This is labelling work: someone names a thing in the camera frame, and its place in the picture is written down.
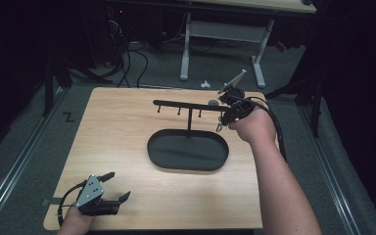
forearm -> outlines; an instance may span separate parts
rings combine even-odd
[[[307,197],[274,142],[251,143],[266,234],[321,234]]]

wooden table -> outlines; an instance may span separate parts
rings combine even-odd
[[[114,171],[116,176],[102,184],[103,198],[116,200],[127,191],[131,195],[117,215],[98,216],[93,230],[261,228],[255,162],[250,146],[235,131],[219,132],[229,156],[216,171],[159,168],[148,157],[152,134],[186,129],[188,118],[188,110],[179,116],[171,107],[158,113],[153,100],[207,104],[217,98],[216,91],[94,89],[54,197],[62,198],[90,174]],[[194,111],[192,129],[215,131],[218,117],[219,112],[202,111],[198,117]],[[74,202],[76,193],[66,204]],[[48,230],[59,229],[57,207],[51,205],[45,217]]]

desk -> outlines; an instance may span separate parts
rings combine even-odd
[[[247,96],[263,97],[250,92]],[[117,215],[98,216],[94,230],[262,228],[259,188],[250,146],[235,131],[223,129],[229,156],[212,172],[163,169],[151,163],[147,143],[156,131],[186,128],[188,110],[158,107],[153,100],[207,104],[216,91],[96,88],[93,90],[54,193],[63,195],[90,174],[114,171],[103,183],[103,198],[131,191]],[[215,131],[219,112],[194,111],[192,129]],[[66,204],[76,198],[71,194]],[[57,205],[44,220],[59,229]]]
[[[315,13],[313,5],[306,6],[302,0],[192,0],[191,2],[228,5],[246,8],[260,8],[275,11],[292,11],[299,13]],[[230,23],[209,23],[202,21],[191,21],[191,14],[187,15],[185,27],[185,47],[182,55],[181,80],[188,79],[189,73],[189,43],[191,36],[218,38],[226,40],[237,40],[258,43],[256,54],[251,57],[255,71],[256,81],[259,88],[265,87],[265,81],[261,72],[260,60],[266,46],[274,20],[269,20],[264,26],[244,26]]]

dark background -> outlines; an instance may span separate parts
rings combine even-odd
[[[348,21],[321,26],[280,21],[269,44],[308,46],[291,83],[324,79],[322,91],[332,119],[376,205],[376,1],[315,5],[321,16],[345,16]],[[130,17],[132,35],[158,47],[165,39],[162,30],[172,35],[180,24],[180,14],[139,14],[149,18]],[[43,82],[49,56],[61,54],[87,68],[112,60],[104,16],[100,5],[89,11],[85,5],[77,8],[57,1],[0,2],[0,141]],[[178,24],[169,23],[171,19]],[[310,94],[313,89],[304,86],[295,92]]]

gray carpet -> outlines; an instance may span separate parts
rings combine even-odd
[[[132,48],[140,46],[141,44],[132,45]],[[202,89],[201,83],[207,80],[211,89],[217,90],[224,82],[237,75],[241,69],[245,69],[249,72],[240,82],[240,87],[245,90],[268,93],[287,84],[305,48],[291,49],[283,53],[272,47],[266,49],[261,61],[267,83],[264,90],[257,88],[249,57],[238,56],[235,53],[226,55],[226,50],[228,50],[227,47],[217,47],[207,53],[193,52],[190,77],[187,81],[180,81],[181,49],[164,47],[158,50],[146,46],[139,51],[149,60],[148,68],[140,78],[140,84],[141,86]],[[145,59],[136,53],[130,53],[130,58],[131,66],[127,79],[134,86],[137,77],[145,67]],[[108,69],[99,68],[97,72],[106,70]],[[121,76],[122,72],[119,72],[111,77],[114,81],[112,86],[118,84]],[[102,85],[87,79],[75,79],[70,90],[58,95],[58,97],[64,95],[65,97],[48,120],[31,152],[31,158],[23,174],[18,182],[14,183],[13,191],[0,211],[0,234],[54,234],[54,232],[46,231],[42,225],[48,209],[46,200],[50,199],[55,191],[89,95],[96,86]],[[289,165],[307,193],[323,233],[347,234],[334,198],[331,196],[331,190],[324,178],[311,135],[306,129],[306,123],[299,108],[295,107],[291,98],[293,96],[285,95],[269,101],[283,127]],[[0,184],[22,152],[34,127],[41,121],[43,99],[43,89],[40,89],[29,106],[14,121],[10,133],[2,142]],[[66,121],[65,113],[71,113],[70,119],[73,121]],[[376,234],[376,211],[348,160],[325,103],[322,104],[319,133],[319,140],[349,201],[359,234]],[[255,234],[262,234],[262,231],[257,230]]]

